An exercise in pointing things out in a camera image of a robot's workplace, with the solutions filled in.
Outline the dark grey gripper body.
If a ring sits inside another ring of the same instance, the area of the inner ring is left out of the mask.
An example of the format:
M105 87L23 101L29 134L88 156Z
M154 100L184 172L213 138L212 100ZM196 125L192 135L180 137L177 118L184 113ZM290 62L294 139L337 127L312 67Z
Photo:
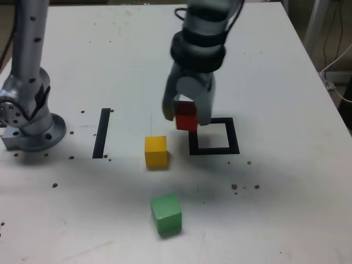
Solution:
M179 64L173 64L173 72L175 72L177 78L190 77L197 81L210 81L213 78L213 73L199 73L196 71L188 70L181 67Z

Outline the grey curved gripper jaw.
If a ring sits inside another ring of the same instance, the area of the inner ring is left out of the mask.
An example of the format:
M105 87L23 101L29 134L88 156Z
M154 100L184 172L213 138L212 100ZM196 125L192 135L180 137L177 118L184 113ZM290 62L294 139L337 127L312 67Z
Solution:
M182 76L180 66L173 64L168 76L164 96L162 100L162 111L166 120L173 120L175 116L174 99L178 95L177 82Z
M215 95L215 77L213 73L184 76L177 81L177 92L193 100L196 106L198 124L210 124Z

